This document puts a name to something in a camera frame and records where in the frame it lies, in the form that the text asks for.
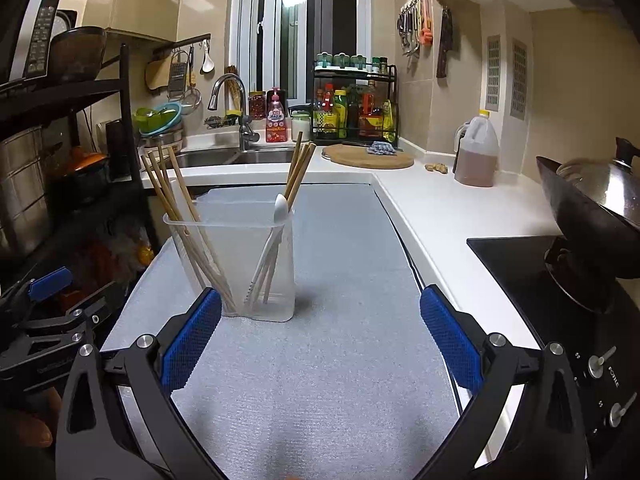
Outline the person's left hand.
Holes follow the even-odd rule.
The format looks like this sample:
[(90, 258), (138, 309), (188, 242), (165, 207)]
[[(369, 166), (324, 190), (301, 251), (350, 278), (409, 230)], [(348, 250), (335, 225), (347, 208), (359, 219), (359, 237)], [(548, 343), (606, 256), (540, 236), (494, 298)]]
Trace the person's left hand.
[(54, 387), (29, 396), (9, 421), (26, 448), (48, 448), (58, 428), (62, 399)]

